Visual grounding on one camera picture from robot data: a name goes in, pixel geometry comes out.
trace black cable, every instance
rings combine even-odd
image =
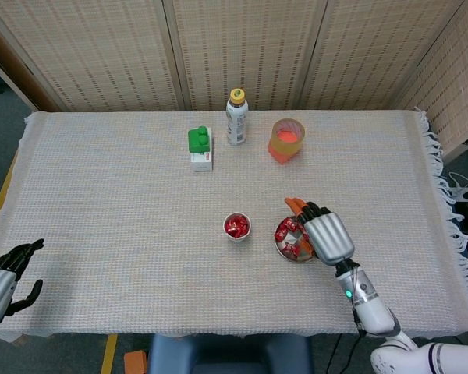
[[[329,374],[329,368],[331,368],[331,363],[333,361],[333,357],[335,356],[336,353],[336,348],[338,348],[338,344],[340,343],[340,340],[342,339],[342,333],[338,335],[338,339],[336,339],[335,346],[333,347],[333,352],[331,353],[331,356],[329,357],[328,361],[328,367],[326,368],[326,374]]]
[[[360,342],[360,340],[362,339],[362,337],[359,335],[359,337],[357,338],[356,342],[353,344],[352,346],[352,349],[350,350],[350,354],[349,354],[349,359],[348,361],[346,362],[346,365],[345,367],[342,369],[342,371],[340,372],[340,374],[343,374],[348,368],[349,368],[349,365],[350,365],[350,362],[352,361],[352,355],[353,355],[353,352],[355,351],[358,343]]]

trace woven wall panel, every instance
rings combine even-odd
[[[424,109],[445,154],[468,139],[468,0],[418,66],[396,108]]]
[[[384,108],[460,2],[336,0],[302,108]]]
[[[173,0],[193,110],[221,110],[234,87],[250,109],[292,105],[324,0]]]
[[[0,0],[0,17],[70,111],[178,108],[151,1]]]

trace table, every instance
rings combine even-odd
[[[272,124],[306,126],[300,155],[267,152]],[[413,336],[468,330],[468,262],[452,238],[437,144],[411,111],[255,111],[228,145],[223,112],[38,112],[0,212],[0,254],[45,238],[16,294],[40,298],[0,331],[350,333],[332,268],[285,261],[272,232],[286,196],[337,212],[354,259]],[[193,173],[187,130],[213,128],[214,170]],[[251,236],[222,233],[232,211]]]

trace silver robotic hand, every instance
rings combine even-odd
[[[40,294],[43,281],[37,280],[26,299],[12,302],[12,295],[17,282],[30,262],[31,256],[38,249],[43,248],[44,240],[40,239],[31,244],[18,245],[9,253],[0,256],[0,322],[4,316],[12,316],[28,306],[31,306]]]
[[[336,213],[300,199],[285,202],[305,227],[318,259],[335,266],[359,333],[386,339],[370,357],[377,374],[468,374],[468,346],[427,344],[418,348],[402,332],[362,267],[352,261],[355,248]]]

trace yellow bottle cap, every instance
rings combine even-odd
[[[242,104],[244,103],[244,91],[240,88],[235,88],[231,91],[231,102],[233,104]]]

